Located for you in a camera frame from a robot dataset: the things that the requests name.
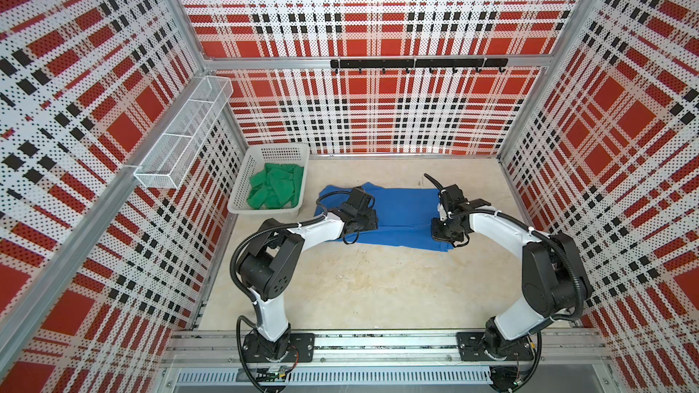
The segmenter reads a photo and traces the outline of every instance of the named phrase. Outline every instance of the white plastic basket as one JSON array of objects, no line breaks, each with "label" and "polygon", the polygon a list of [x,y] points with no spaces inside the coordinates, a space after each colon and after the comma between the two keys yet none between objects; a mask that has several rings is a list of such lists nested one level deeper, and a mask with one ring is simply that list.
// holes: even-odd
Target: white plastic basket
[{"label": "white plastic basket", "polygon": [[[242,159],[240,172],[233,184],[231,198],[228,201],[228,211],[233,214],[252,215],[285,215],[293,217],[299,214],[299,209],[303,203],[303,190],[305,190],[305,180],[308,176],[308,156],[310,148],[308,144],[255,144],[248,148],[245,157]],[[287,203],[281,209],[253,209],[248,205],[248,195],[252,186],[250,177],[258,171],[264,169],[265,162],[275,162],[277,164],[298,164],[303,167],[303,179],[301,179],[301,196],[299,203],[291,207]]]}]

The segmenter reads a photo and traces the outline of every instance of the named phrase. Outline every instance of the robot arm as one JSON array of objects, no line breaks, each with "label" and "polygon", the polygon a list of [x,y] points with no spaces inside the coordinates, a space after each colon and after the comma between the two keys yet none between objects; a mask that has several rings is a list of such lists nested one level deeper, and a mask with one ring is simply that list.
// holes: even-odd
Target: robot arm
[{"label": "robot arm", "polygon": [[[327,210],[324,218],[310,225],[299,223],[298,227],[274,230],[284,224],[267,219],[238,259],[232,258],[232,278],[239,274],[242,284],[254,295],[256,330],[266,341],[262,347],[270,360],[279,360],[287,352],[291,325],[284,312],[284,290],[292,280],[301,253],[324,241],[344,239],[378,227],[376,210],[371,208],[373,196],[359,187],[346,193],[347,201]],[[276,250],[276,255],[268,250]]]},{"label": "robot arm", "polygon": [[[577,319],[582,302],[592,295],[587,273],[575,242],[565,234],[535,231],[503,214],[482,199],[469,201],[456,185],[440,190],[440,218],[432,221],[434,240],[452,246],[477,232],[509,250],[522,264],[522,295],[505,312],[486,323],[484,345],[494,360],[503,360],[519,341],[551,325],[555,319]],[[574,317],[567,310],[576,307]]]}]

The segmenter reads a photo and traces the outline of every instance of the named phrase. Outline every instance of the white cable tray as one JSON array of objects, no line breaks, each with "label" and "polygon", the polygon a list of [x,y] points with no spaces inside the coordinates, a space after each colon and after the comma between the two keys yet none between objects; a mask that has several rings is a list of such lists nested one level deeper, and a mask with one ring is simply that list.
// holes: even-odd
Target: white cable tray
[{"label": "white cable tray", "polygon": [[179,188],[216,118],[233,94],[231,80],[205,76],[135,171],[146,188]]}]

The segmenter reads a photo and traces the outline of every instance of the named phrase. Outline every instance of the white wire mesh basket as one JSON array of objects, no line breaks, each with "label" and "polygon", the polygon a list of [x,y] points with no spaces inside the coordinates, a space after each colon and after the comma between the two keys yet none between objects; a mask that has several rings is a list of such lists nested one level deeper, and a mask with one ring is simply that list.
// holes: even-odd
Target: white wire mesh basket
[{"label": "white wire mesh basket", "polygon": [[[299,209],[303,203],[303,191],[305,190],[305,180],[308,176],[308,159],[310,148],[308,144],[256,144],[250,146],[242,159],[240,171],[233,185],[231,198],[228,201],[228,211],[233,214],[251,215],[284,215],[293,217],[299,214]],[[253,209],[248,205],[248,196],[252,186],[250,177],[258,171],[264,169],[265,162],[275,162],[278,164],[298,164],[303,167],[303,178],[301,179],[301,195],[299,203],[292,207],[290,203],[281,209]]]},{"label": "white wire mesh basket", "polygon": [[231,80],[205,76],[135,171],[147,188],[179,188],[233,94]]}]

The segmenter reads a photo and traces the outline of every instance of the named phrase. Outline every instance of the red wire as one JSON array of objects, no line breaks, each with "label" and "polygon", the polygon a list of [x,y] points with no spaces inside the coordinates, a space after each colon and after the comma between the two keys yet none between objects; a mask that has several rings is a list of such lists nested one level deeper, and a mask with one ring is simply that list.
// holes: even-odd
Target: red wire
[{"label": "red wire", "polygon": [[299,363],[299,350],[296,349],[296,346],[294,346],[294,345],[292,345],[292,348],[293,348],[293,350],[296,351],[296,362],[293,363],[292,368],[291,368],[289,371],[287,371],[287,373],[290,372],[290,371],[292,371],[292,370],[294,370],[294,369],[296,368],[296,365]]}]

